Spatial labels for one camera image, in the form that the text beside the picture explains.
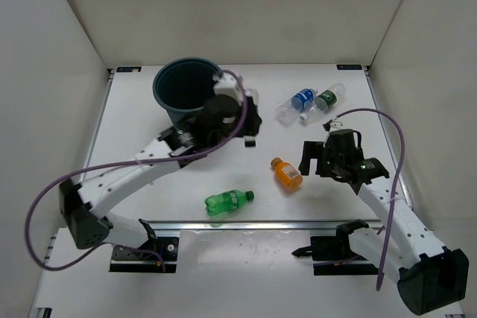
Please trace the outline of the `clear Pepsi bottle black cap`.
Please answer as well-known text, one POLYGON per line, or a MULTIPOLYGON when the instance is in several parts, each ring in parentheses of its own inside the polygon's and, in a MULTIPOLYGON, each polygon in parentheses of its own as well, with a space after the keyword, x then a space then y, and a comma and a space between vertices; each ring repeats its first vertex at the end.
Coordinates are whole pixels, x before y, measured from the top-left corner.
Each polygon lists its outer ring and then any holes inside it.
POLYGON ((244 138, 245 147, 255 147, 255 137, 259 133, 262 119, 258 114, 259 94, 256 89, 249 88, 246 90, 246 108, 247 114, 241 130, 241 136, 244 138))

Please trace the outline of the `orange juice bottle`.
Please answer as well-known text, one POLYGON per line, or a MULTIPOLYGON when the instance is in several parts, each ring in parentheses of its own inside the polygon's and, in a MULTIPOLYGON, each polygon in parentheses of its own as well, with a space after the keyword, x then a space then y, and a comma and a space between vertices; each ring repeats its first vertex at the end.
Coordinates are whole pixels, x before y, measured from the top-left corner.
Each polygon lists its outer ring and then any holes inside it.
POLYGON ((271 168, 275 177, 280 184, 289 191, 296 191, 303 182, 300 172, 288 162, 284 162, 281 158, 274 158, 271 161, 271 168))

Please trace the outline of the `green plastic soda bottle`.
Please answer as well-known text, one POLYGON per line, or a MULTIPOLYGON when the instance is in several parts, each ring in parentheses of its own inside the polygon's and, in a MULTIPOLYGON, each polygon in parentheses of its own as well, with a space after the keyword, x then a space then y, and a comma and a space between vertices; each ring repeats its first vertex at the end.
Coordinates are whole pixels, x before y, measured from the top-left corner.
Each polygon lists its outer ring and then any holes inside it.
POLYGON ((234 212, 252 202, 255 194, 252 191, 226 191, 221 194, 212 195, 204 200, 206 213, 209 216, 216 216, 223 213, 234 212))

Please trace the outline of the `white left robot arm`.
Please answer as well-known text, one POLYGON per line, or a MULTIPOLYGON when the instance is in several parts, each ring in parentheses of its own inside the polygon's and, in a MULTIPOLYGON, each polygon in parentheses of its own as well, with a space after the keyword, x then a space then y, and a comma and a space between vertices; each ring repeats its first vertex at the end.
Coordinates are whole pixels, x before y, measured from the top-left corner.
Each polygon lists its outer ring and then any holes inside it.
POLYGON ((230 139, 242 137, 251 146, 262 119, 258 96, 246 92, 245 101, 214 95, 202 110, 161 132, 132 160, 82 182, 60 183, 60 212, 78 249, 114 244, 132 250, 139 258, 151 257, 157 237, 144 219, 113 214, 122 200, 156 179, 172 174, 206 157, 230 139))

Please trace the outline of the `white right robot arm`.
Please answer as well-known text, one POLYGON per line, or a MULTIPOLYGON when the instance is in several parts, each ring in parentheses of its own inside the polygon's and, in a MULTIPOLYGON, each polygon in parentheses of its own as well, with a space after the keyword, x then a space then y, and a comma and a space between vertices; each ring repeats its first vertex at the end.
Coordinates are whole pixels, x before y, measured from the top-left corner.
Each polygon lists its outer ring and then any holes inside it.
POLYGON ((384 235, 377 235, 363 220, 337 226, 333 244, 318 252, 343 258, 359 255, 381 267, 397 285, 405 306, 415 315, 461 301, 466 295, 469 260, 461 249, 449 249, 391 189, 391 178, 376 158, 365 158, 361 133, 351 129, 329 132, 325 141, 305 141, 299 171, 309 175, 316 160, 316 175, 348 184, 375 215, 389 224, 391 243, 383 258, 384 235))

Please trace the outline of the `dark teal plastic bin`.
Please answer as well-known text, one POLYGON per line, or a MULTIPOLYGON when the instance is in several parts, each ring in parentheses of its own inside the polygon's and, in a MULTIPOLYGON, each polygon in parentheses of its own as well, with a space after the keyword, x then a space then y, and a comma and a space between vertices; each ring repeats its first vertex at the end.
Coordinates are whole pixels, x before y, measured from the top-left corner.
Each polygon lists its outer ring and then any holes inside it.
POLYGON ((215 98, 214 76, 220 67, 210 60, 186 57, 162 67, 153 81, 156 102, 168 113, 176 130, 188 132, 215 98))

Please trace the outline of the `clear bottle blue label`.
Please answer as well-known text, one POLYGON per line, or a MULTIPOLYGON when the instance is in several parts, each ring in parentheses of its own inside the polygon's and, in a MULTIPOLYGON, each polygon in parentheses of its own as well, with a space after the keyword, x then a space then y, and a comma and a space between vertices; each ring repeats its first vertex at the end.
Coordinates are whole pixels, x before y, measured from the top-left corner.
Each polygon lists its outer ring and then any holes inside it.
POLYGON ((292 124, 315 99, 316 89, 302 89, 277 107, 275 119, 284 126, 292 124))

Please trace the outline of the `clear bottle green label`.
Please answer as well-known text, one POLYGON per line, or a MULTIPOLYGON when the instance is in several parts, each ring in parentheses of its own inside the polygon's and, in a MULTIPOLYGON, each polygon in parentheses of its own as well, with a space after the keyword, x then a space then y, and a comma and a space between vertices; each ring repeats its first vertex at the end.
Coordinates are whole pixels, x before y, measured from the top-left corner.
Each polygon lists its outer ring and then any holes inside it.
POLYGON ((347 93, 342 83, 336 83, 315 97, 299 116, 301 124, 311 124, 322 119, 347 93))

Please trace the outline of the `right corner table label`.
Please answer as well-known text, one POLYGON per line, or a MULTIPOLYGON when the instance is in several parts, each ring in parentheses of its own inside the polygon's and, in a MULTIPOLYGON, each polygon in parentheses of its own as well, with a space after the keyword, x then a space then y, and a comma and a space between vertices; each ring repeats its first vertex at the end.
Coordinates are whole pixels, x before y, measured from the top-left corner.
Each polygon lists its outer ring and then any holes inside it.
POLYGON ((362 66, 357 64, 337 64, 337 70, 339 71, 361 71, 362 66))

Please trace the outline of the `corner table label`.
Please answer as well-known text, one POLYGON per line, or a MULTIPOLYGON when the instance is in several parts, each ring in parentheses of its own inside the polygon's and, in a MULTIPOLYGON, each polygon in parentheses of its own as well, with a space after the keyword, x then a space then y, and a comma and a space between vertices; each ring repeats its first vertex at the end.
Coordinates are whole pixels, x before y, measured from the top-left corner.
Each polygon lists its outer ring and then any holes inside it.
POLYGON ((362 66, 357 64, 337 64, 337 70, 339 71, 361 71, 362 66))
POLYGON ((141 66, 119 66, 116 68, 116 73, 138 73, 141 70, 141 66))

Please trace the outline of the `left corner table label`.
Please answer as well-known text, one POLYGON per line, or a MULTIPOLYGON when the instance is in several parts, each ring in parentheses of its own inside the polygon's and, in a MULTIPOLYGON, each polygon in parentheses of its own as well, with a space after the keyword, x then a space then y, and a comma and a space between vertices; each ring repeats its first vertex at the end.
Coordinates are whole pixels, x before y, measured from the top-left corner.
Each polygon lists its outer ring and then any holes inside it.
POLYGON ((119 66, 116 68, 116 73, 138 73, 141 70, 141 66, 119 66))

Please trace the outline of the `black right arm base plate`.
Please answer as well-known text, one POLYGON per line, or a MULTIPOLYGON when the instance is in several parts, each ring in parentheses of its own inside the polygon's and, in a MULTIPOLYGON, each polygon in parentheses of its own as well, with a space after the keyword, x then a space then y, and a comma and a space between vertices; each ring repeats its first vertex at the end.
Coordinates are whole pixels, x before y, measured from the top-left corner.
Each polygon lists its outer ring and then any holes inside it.
POLYGON ((378 269, 347 249, 335 236, 312 236, 315 276, 375 276, 378 269))

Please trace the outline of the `aluminium table edge rail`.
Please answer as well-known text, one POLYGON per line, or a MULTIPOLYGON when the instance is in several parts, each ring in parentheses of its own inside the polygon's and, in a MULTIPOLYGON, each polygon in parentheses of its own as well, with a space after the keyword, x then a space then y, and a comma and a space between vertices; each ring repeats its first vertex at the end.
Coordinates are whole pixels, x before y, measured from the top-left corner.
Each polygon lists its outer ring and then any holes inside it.
POLYGON ((155 232, 178 232, 180 230, 210 231, 254 231, 254 230, 334 230, 336 226, 348 220, 232 220, 232 221, 206 221, 206 220, 149 220, 148 225, 155 232))

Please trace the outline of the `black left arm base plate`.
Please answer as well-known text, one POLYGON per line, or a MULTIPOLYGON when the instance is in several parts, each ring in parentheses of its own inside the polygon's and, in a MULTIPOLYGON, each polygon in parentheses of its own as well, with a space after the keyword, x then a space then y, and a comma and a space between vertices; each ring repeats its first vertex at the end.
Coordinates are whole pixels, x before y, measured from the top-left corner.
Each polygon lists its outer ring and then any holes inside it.
POLYGON ((156 254, 133 252, 115 246, 110 259, 111 273, 154 273, 173 274, 177 270, 179 252, 179 231, 156 231, 157 240, 152 247, 145 250, 156 254))

